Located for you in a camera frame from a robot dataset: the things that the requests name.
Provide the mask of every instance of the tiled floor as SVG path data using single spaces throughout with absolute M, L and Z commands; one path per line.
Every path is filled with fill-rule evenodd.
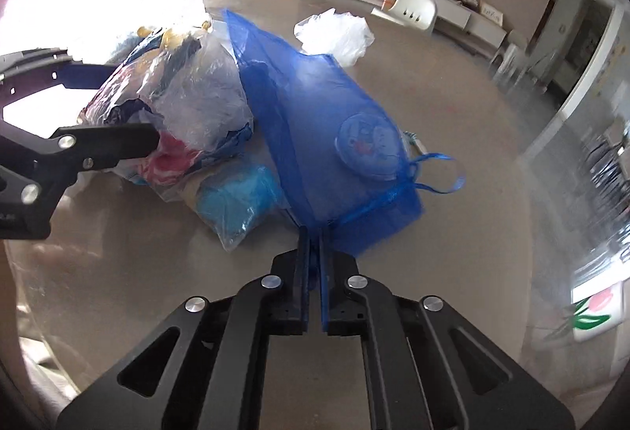
M 563 126 L 528 154 L 554 115 L 545 94 L 527 82 L 496 83 L 485 61 L 449 39 L 371 17 L 372 6 L 356 0 L 204 3 L 215 16 L 230 7 L 296 46 L 293 26 L 311 14 L 336 7 L 366 16 L 376 41 L 348 72 L 401 128 L 455 156 L 467 186 L 454 195 L 423 195 L 425 215 L 364 253 L 361 271 L 403 297 L 443 296 L 559 397 L 608 380 L 624 359 L 625 327 L 581 344 L 570 336 L 546 339 L 566 321 L 574 272 L 601 236 L 591 225 L 580 141 Z M 60 16 L 46 45 L 76 37 L 68 27 L 84 30 L 89 22 L 87 15 Z M 11 41 L 6 22 L 0 30 L 5 45 L 40 45 L 36 33 Z M 103 50 L 115 39 L 111 29 L 91 32 Z M 425 175 L 441 181 L 431 168 Z M 183 205 L 98 175 L 64 199 L 47 241 L 13 243 L 10 252 L 50 347 L 85 388 L 186 297 L 232 295 L 295 239 L 291 226 L 270 221 L 229 255 Z M 114 343 L 104 339 L 113 331 Z M 300 340 L 272 342 L 261 428 L 366 428 L 357 343 L 318 332 Z M 299 410 L 280 410 L 287 400 Z

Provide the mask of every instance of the blue organza bag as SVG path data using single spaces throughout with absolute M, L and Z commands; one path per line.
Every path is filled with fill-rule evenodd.
M 420 162 L 385 111 L 330 55 L 304 55 L 230 11 L 226 22 L 248 104 L 298 223 L 329 228 L 357 255 L 420 217 Z M 464 183 L 458 179 L 451 191 Z

